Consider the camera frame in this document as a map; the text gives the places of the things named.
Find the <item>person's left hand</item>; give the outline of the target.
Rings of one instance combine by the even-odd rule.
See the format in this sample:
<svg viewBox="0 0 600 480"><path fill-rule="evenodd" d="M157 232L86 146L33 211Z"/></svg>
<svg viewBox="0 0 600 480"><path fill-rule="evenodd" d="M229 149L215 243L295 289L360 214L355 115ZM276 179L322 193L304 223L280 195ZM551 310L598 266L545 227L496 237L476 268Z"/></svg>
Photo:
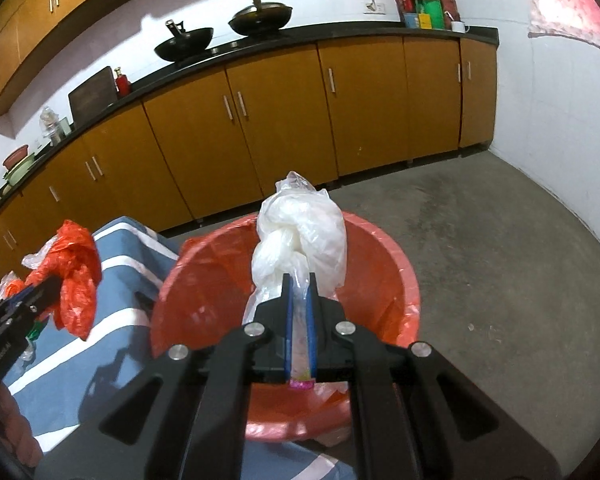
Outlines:
<svg viewBox="0 0 600 480"><path fill-rule="evenodd" d="M30 422L20 413L15 398L4 384L0 384L0 441L20 464L28 468L38 466L43 456Z"/></svg>

